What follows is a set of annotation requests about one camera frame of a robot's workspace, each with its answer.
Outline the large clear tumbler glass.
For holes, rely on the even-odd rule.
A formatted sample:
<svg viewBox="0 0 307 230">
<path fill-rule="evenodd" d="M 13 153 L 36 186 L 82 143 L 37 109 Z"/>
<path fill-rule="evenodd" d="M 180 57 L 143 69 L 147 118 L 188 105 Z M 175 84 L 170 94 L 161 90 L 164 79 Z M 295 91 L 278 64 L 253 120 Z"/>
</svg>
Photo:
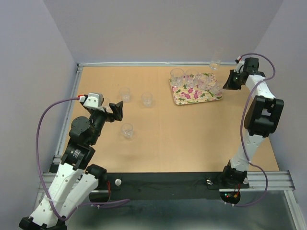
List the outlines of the large clear tumbler glass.
<svg viewBox="0 0 307 230">
<path fill-rule="evenodd" d="M 180 68 L 175 68 L 171 70 L 170 75 L 171 86 L 180 87 L 183 83 L 184 71 Z"/>
</svg>

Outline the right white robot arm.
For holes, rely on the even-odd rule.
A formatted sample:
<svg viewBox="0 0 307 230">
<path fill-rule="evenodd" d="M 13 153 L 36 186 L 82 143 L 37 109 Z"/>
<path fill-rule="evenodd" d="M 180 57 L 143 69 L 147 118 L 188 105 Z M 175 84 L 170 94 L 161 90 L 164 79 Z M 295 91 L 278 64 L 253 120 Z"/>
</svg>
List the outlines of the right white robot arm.
<svg viewBox="0 0 307 230">
<path fill-rule="evenodd" d="M 284 101 L 270 91 L 265 74 L 259 71 L 259 55 L 245 54 L 236 59 L 236 68 L 230 70 L 225 90 L 249 89 L 240 122 L 240 147 L 224 167 L 221 183 L 226 187 L 247 182 L 249 166 L 259 145 L 277 129 Z"/>
</svg>

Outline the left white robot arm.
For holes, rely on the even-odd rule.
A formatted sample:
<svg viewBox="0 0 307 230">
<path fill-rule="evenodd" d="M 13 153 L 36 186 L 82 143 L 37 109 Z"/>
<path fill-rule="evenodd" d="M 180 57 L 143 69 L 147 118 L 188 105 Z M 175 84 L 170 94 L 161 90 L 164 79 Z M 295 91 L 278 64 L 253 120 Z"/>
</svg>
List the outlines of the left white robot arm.
<svg viewBox="0 0 307 230">
<path fill-rule="evenodd" d="M 90 165 L 96 144 L 106 122 L 121 121 L 123 102 L 110 103 L 111 112 L 102 107 L 102 99 L 90 95 L 78 97 L 90 116 L 79 116 L 71 123 L 69 142 L 60 159 L 58 171 L 49 187 L 39 174 L 45 196 L 33 213 L 22 218 L 23 230 L 65 230 L 66 221 L 95 188 L 106 185 L 106 169 Z"/>
</svg>

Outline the tall stemmed wine glass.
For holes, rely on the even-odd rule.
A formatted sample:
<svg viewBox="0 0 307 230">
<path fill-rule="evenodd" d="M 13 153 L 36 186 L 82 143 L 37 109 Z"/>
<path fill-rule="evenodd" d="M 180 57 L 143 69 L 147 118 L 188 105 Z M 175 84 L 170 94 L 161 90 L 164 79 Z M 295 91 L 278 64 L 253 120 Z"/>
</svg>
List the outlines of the tall stemmed wine glass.
<svg viewBox="0 0 307 230">
<path fill-rule="evenodd" d="M 212 70 L 218 70 L 220 65 L 221 65 L 221 56 L 223 53 L 223 49 L 222 48 L 217 48 L 214 53 L 213 56 L 211 58 L 211 61 L 209 63 L 209 67 Z"/>
</svg>

